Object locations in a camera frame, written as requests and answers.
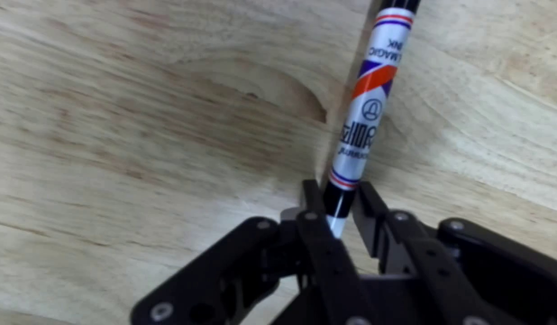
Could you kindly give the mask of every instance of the wood grain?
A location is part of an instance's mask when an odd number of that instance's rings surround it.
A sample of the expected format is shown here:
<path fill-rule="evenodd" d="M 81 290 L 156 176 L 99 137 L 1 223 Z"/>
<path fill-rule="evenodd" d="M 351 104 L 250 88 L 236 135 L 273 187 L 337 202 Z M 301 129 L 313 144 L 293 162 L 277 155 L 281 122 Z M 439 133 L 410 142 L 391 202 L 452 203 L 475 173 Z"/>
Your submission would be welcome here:
<path fill-rule="evenodd" d="M 376 5 L 0 0 L 0 323 L 126 323 L 245 216 L 293 205 Z M 557 0 L 421 3 L 367 178 L 557 258 Z"/>

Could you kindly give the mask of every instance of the blue stripe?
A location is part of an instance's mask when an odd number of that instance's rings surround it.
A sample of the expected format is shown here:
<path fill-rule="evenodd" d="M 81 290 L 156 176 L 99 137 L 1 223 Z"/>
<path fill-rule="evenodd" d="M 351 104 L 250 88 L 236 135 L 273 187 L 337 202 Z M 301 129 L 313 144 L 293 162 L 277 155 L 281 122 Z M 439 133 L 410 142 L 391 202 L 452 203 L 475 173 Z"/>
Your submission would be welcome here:
<path fill-rule="evenodd" d="M 382 19 L 382 21 L 374 23 L 373 26 L 385 25 L 385 23 L 389 23 L 389 25 L 403 25 L 405 28 L 410 28 L 409 23 L 400 21 L 400 19 Z"/>
<path fill-rule="evenodd" d="M 376 68 L 376 66 L 380 66 L 380 63 L 364 59 L 364 63 L 362 63 L 362 66 L 360 66 L 360 75 L 364 75 L 365 72 L 369 72 L 371 68 Z"/>
<path fill-rule="evenodd" d="M 346 176 L 338 175 L 333 167 L 331 167 L 331 173 L 333 173 L 337 178 L 344 180 L 344 182 L 358 182 L 358 178 L 346 178 Z"/>

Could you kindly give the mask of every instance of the marker barrel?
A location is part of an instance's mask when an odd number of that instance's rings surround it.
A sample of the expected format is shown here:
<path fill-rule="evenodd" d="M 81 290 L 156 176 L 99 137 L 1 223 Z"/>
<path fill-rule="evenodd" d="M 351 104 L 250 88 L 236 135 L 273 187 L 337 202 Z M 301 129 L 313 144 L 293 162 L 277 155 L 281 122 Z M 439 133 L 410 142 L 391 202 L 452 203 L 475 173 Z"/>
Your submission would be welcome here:
<path fill-rule="evenodd" d="M 335 236 L 342 234 L 349 214 L 418 5 L 419 0 L 385 0 L 373 23 L 324 187 L 326 216 Z"/>

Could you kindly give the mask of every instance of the bolt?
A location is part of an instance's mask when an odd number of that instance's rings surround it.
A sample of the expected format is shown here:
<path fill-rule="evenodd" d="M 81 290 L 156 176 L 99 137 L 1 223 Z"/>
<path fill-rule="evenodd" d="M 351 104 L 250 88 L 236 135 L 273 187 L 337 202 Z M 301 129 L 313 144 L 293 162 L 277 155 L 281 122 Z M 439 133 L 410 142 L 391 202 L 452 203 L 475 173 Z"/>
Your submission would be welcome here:
<path fill-rule="evenodd" d="M 155 323 L 160 323 L 160 321 L 171 317 L 171 314 L 173 314 L 173 305 L 167 303 L 167 301 L 156 303 L 156 305 L 151 308 L 151 319 L 153 319 Z"/>
<path fill-rule="evenodd" d="M 315 220 L 317 218 L 317 214 L 315 212 L 306 212 L 306 220 Z"/>
<path fill-rule="evenodd" d="M 463 221 L 459 221 L 459 220 L 452 220 L 452 221 L 450 221 L 450 227 L 452 227 L 454 230 L 461 230 L 465 225 L 463 225 Z"/>
<path fill-rule="evenodd" d="M 488 321 L 477 315 L 466 315 L 461 325 L 488 325 Z"/>
<path fill-rule="evenodd" d="M 346 325 L 371 325 L 365 317 L 353 315 L 346 321 Z"/>
<path fill-rule="evenodd" d="M 268 229 L 272 223 L 268 220 L 257 221 L 257 229 Z"/>
<path fill-rule="evenodd" d="M 409 220 L 409 214 L 407 212 L 396 212 L 394 218 L 400 220 L 400 221 L 405 221 L 405 220 Z"/>

